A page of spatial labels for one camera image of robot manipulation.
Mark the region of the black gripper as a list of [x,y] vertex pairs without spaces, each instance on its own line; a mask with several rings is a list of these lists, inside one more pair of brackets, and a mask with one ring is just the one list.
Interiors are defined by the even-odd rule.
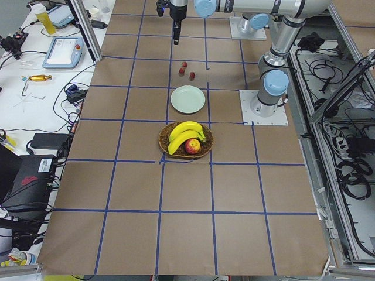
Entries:
[[169,8],[169,16],[174,20],[173,44],[178,45],[180,40],[181,21],[186,18],[188,10],[188,0],[156,1],[156,11],[159,17],[163,17],[166,8]]

